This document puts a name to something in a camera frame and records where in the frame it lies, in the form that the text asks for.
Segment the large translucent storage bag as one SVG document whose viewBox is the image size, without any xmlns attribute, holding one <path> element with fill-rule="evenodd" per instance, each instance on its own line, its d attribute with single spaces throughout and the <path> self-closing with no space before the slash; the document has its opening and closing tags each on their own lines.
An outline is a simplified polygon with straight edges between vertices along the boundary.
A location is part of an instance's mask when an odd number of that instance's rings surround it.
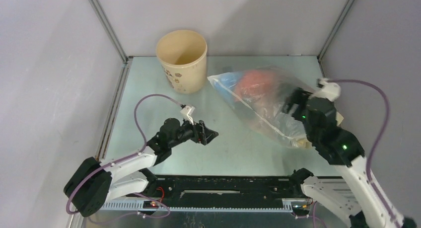
<svg viewBox="0 0 421 228">
<path fill-rule="evenodd" d="M 312 147 L 303 124 L 281 110 L 296 88 L 315 92 L 315 88 L 293 73 L 276 66 L 264 66 L 209 76 L 208 81 L 253 131 L 289 149 Z"/>
</svg>

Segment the beige plastic trash bin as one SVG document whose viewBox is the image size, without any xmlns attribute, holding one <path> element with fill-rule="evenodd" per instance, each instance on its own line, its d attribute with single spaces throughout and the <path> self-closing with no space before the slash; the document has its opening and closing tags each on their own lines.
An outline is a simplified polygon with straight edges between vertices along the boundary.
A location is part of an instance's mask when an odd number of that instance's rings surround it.
<svg viewBox="0 0 421 228">
<path fill-rule="evenodd" d="M 155 52 L 170 86 L 177 93 L 192 94 L 205 85 L 208 45 L 200 33 L 172 31 L 158 41 Z"/>
</svg>

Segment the red plastic trash bag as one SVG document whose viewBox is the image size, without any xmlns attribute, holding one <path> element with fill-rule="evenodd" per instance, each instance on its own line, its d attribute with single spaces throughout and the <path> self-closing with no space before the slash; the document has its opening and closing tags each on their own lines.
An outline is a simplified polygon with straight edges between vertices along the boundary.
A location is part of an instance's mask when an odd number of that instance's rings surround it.
<svg viewBox="0 0 421 228">
<path fill-rule="evenodd" d="M 249 70 L 234 89 L 234 93 L 243 100 L 254 101 L 274 90 L 278 74 L 271 70 Z"/>
</svg>

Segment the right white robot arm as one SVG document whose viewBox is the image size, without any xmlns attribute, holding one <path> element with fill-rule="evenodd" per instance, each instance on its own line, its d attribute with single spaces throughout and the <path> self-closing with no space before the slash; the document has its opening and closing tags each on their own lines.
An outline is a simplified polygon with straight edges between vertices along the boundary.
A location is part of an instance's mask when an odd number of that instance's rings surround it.
<svg viewBox="0 0 421 228">
<path fill-rule="evenodd" d="M 365 151 L 357 137 L 338 126 L 334 101 L 340 90 L 323 87 L 315 93 L 298 87 L 287 98 L 284 112 L 296 105 L 292 117 L 303 123 L 307 139 L 344 179 L 357 204 L 316 182 L 297 178 L 290 181 L 289 192 L 294 197 L 304 194 L 320 202 L 350 228 L 415 228 L 414 219 L 400 213 L 385 195 L 370 168 Z"/>
</svg>

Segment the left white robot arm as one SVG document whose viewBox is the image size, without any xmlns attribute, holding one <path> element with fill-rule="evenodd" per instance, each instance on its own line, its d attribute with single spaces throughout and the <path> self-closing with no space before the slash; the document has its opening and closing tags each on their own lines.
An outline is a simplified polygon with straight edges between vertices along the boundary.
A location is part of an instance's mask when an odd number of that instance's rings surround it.
<svg viewBox="0 0 421 228">
<path fill-rule="evenodd" d="M 159 131 L 141 152 L 109 162 L 94 157 L 85 159 L 64 187 L 68 197 L 66 211 L 89 217 L 108 201 L 139 193 L 151 197 L 157 190 L 157 177 L 150 171 L 172 154 L 172 149 L 192 141 L 206 146 L 218 136 L 204 121 L 164 121 Z"/>
</svg>

